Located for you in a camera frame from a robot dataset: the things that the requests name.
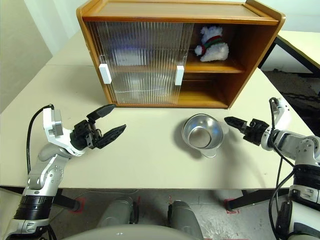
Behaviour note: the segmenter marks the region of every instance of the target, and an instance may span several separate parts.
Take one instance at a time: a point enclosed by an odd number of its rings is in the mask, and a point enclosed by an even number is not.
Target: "gray floor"
[[[204,238],[213,240],[274,240],[268,217],[268,202],[227,213],[225,199],[242,196],[240,190],[100,190],[66,189],[64,195],[85,201],[81,213],[54,206],[50,218],[58,239],[96,227],[108,204],[124,195],[140,198],[139,224],[166,226],[171,201],[187,202],[194,211]]]

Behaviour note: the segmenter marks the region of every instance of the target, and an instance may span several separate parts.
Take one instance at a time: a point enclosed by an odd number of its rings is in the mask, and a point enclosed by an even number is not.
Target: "wooden cabinet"
[[[109,103],[187,108],[230,108],[285,20],[255,0],[91,0],[77,18]],[[201,62],[194,49],[212,25],[229,55]]]

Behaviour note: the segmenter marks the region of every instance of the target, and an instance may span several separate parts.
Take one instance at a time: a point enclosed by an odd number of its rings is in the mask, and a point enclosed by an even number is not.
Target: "ribbed glass panel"
[[[86,23],[119,104],[176,104],[177,65],[185,65],[193,23]]]

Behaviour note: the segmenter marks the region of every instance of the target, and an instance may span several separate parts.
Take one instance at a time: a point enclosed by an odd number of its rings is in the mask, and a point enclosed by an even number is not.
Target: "stuffed toy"
[[[228,58],[229,47],[222,41],[222,27],[204,26],[201,29],[202,45],[196,46],[194,52],[197,56],[201,56],[201,62],[209,62],[214,60],[226,60]]]

